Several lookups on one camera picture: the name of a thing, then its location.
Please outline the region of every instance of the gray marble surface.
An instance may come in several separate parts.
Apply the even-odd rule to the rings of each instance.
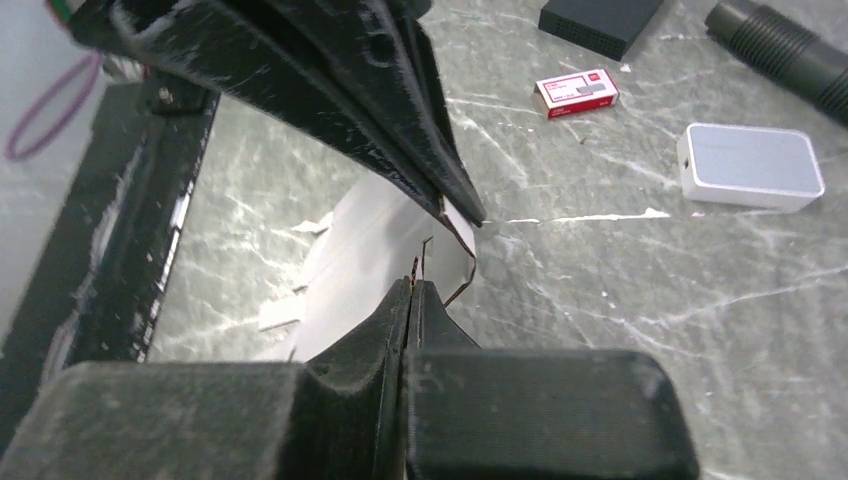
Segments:
[[[484,347],[650,353],[706,479],[846,478],[848,131],[709,40],[714,0],[666,0],[629,72],[538,31],[544,3],[441,0],[422,20],[490,219],[451,314]],[[846,0],[767,3],[848,49]],[[548,121],[531,103],[536,80],[598,67],[614,108]],[[685,200],[675,141],[696,121],[809,133],[826,195],[797,214]],[[224,101],[150,358],[248,360],[279,342],[286,329],[257,325],[308,251],[291,228],[360,174]]]

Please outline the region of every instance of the white rectangular device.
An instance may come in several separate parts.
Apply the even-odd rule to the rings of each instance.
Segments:
[[[795,212],[824,194],[810,137],[796,130],[693,123],[677,157],[690,200]]]

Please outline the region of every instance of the black cylinder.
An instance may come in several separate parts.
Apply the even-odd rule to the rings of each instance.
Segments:
[[[848,55],[771,7],[722,0],[704,22],[741,60],[848,124]]]

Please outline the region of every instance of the gray top panel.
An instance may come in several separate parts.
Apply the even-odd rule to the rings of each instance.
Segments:
[[[821,182],[808,138],[800,132],[693,125],[700,182],[818,194]]]

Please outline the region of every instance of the ribbed grip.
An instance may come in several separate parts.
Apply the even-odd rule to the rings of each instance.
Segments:
[[[824,110],[835,114],[836,118],[848,122],[848,70],[842,72],[842,75],[822,92],[818,103]]]
[[[739,27],[729,47],[751,66],[780,78],[816,35],[761,6]]]

